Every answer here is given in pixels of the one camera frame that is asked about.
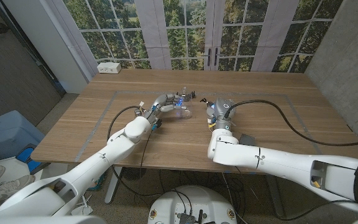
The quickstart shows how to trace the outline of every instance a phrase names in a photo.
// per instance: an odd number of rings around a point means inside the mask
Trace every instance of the table top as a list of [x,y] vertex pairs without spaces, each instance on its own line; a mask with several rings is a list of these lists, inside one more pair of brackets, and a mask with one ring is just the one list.
[[[257,73],[188,70],[131,70],[119,74],[97,74],[32,153],[40,162],[82,162],[106,145],[107,131],[115,115],[127,106],[152,102],[163,93],[176,93],[183,87],[195,91],[190,103],[191,118],[177,111],[163,113],[162,125],[142,137],[134,151],[118,166],[155,169],[235,172],[234,167],[207,158],[211,139],[206,104],[217,97],[234,102],[270,100],[286,114],[291,124],[307,136],[324,142],[354,142],[350,130],[310,79],[301,73]],[[134,111],[124,112],[111,133],[134,119]],[[358,146],[332,147],[309,142],[296,135],[278,111],[263,104],[237,107],[232,120],[235,137],[242,133],[256,138],[256,145],[299,154],[332,154],[358,158]],[[255,170],[241,168],[243,172]]]

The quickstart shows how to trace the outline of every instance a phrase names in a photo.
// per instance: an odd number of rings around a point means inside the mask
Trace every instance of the forest wallpaper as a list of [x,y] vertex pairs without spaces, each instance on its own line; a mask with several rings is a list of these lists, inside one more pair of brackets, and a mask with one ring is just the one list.
[[[63,0],[97,62],[151,68],[134,0]],[[304,72],[342,0],[300,0],[273,72]],[[269,0],[226,0],[219,70],[249,71]],[[172,69],[203,70],[206,0],[163,0]]]

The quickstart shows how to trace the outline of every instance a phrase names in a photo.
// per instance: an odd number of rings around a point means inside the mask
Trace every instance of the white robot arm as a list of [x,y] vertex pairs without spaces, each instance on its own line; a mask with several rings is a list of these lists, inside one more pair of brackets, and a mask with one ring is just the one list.
[[358,159],[343,156],[302,155],[239,144],[230,131],[235,111],[224,115],[233,101],[207,102],[207,114],[215,129],[208,147],[208,157],[227,166],[260,170],[292,180],[326,200],[352,200],[338,203],[358,212]]
[[[126,158],[150,128],[161,125],[159,113],[186,109],[177,105],[182,96],[159,96],[149,110],[141,113],[125,128],[114,133],[107,145],[66,174],[34,182],[0,206],[0,217],[63,216],[68,215],[86,189],[109,167]],[[59,191],[55,186],[63,186]]]

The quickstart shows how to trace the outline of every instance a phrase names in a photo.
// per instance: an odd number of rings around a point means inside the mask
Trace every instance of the power outlet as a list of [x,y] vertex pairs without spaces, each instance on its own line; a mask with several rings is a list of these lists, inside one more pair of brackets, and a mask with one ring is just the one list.
[[114,73],[117,74],[121,70],[120,63],[103,62],[98,65],[99,73]]

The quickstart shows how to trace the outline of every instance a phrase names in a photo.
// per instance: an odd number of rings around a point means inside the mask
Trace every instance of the floor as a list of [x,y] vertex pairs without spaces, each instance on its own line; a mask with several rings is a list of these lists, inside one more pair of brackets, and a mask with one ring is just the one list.
[[[51,112],[37,125],[41,132],[47,134],[61,115],[67,110],[78,95],[66,94]],[[112,170],[106,172],[106,180],[97,192],[87,192],[90,198],[88,204],[93,208],[92,215],[104,219],[107,223],[146,223],[152,202],[155,197],[144,197],[144,201],[119,185],[111,204],[104,203],[108,183]],[[139,179],[139,169],[127,169],[127,176],[136,176],[137,180],[124,182],[135,191],[142,194],[162,193],[165,190],[181,185],[197,184],[209,187],[229,200],[226,186],[223,184],[222,174],[209,172],[192,172],[178,170],[147,169]],[[318,208],[315,211],[293,221],[281,221],[274,215],[272,199],[264,175],[225,174],[229,179],[230,188],[233,189],[234,203],[239,202],[239,213],[245,214],[244,220],[249,223],[353,223],[358,220],[358,213],[340,206],[331,204]],[[324,199],[288,180],[277,179],[278,189],[282,198],[285,215],[292,218],[325,202]]]

